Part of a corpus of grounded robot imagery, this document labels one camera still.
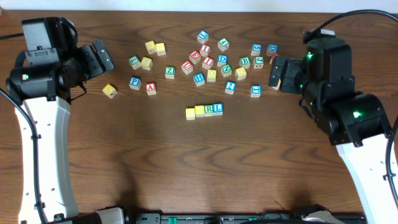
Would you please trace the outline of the green R block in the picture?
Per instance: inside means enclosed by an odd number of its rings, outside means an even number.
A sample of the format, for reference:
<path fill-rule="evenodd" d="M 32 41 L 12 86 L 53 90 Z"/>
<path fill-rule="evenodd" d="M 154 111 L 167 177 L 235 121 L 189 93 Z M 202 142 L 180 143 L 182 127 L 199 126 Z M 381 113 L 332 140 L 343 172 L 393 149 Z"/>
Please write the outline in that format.
<path fill-rule="evenodd" d="M 205 108 L 205 117 L 214 115 L 213 105 L 205 105 L 204 108 Z"/>

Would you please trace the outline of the yellow O block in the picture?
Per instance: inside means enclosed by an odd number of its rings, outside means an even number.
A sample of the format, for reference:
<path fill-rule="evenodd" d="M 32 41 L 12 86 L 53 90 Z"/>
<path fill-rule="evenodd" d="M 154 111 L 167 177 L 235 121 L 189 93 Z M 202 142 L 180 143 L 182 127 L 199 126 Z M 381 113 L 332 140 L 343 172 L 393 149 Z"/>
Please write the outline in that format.
<path fill-rule="evenodd" d="M 197 118 L 201 118 L 201 117 L 205 116 L 205 106 L 204 105 L 195 106 L 195 116 Z"/>

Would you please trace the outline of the yellow C block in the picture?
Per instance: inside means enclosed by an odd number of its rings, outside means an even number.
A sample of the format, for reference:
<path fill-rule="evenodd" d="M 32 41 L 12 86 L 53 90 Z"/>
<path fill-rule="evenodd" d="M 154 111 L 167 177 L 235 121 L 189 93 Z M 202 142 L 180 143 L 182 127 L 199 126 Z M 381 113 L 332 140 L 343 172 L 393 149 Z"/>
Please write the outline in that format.
<path fill-rule="evenodd" d="M 196 119 L 195 108 L 187 108 L 185 110 L 186 120 L 194 120 Z"/>

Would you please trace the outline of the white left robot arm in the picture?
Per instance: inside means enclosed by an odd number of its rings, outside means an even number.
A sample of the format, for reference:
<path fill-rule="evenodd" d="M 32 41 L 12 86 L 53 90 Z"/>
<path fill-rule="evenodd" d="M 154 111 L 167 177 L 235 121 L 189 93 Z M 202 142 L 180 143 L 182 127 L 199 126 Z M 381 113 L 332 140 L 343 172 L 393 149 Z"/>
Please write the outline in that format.
<path fill-rule="evenodd" d="M 31 43 L 6 80 L 22 136 L 23 196 L 19 223 L 127 223 L 122 207 L 80 215 L 70 181 L 70 90 L 114 68 L 100 40 L 92 45 Z"/>

